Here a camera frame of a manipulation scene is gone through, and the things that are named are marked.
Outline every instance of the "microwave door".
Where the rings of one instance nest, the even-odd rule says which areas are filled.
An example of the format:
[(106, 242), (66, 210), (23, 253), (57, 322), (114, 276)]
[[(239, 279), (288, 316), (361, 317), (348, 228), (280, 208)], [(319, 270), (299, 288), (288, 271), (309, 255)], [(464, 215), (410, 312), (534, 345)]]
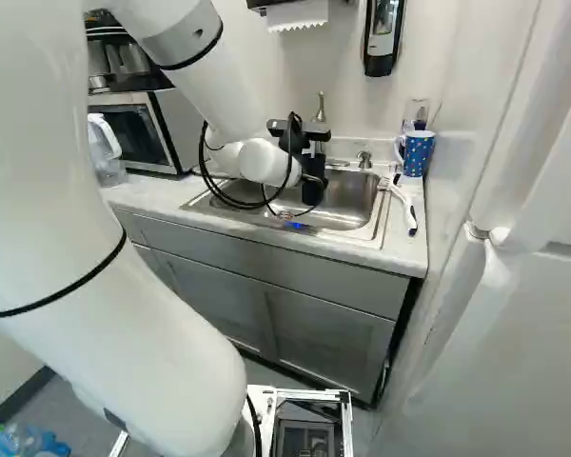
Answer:
[(177, 174), (167, 142), (150, 105), (91, 106), (89, 112), (101, 112), (116, 135), (129, 169), (144, 169)]

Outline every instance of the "microwave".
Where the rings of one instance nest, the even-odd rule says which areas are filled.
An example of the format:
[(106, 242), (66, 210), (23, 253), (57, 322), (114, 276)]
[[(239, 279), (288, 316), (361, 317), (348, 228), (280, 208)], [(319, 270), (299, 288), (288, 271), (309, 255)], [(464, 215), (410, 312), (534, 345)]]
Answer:
[(89, 95), (114, 132), (128, 169), (179, 175), (198, 164), (203, 117), (177, 89)]

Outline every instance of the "mug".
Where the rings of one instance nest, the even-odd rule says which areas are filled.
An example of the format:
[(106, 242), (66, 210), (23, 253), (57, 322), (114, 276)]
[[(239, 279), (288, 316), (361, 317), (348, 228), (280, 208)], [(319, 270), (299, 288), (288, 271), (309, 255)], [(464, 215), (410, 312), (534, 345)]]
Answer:
[[(393, 149), (398, 162), (404, 168), (404, 176), (420, 178), (429, 165), (434, 149), (436, 133), (430, 130), (411, 130), (397, 138)], [(404, 143), (404, 157), (400, 155), (400, 143)]]

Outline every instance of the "refrigerator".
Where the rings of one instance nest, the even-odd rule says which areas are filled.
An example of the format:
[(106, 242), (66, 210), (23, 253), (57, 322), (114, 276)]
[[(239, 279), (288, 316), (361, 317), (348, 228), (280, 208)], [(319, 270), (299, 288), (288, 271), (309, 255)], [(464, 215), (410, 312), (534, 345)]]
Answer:
[(465, 3), (369, 455), (571, 456), (571, 1)]

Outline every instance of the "paper towel dispenser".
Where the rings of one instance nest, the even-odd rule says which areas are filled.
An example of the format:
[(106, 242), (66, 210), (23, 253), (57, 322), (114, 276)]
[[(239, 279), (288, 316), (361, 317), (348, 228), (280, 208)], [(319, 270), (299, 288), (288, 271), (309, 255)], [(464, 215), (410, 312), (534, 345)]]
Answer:
[[(266, 15), (266, 8), (273, 6), (273, 5), (279, 5), (281, 3), (293, 3), (293, 2), (297, 2), (299, 0), (247, 0), (247, 7), (250, 10), (254, 10), (256, 12), (259, 12), (261, 16), (265, 16)], [(343, 0), (345, 3), (349, 3), (349, 4), (356, 4), (357, 0)]]

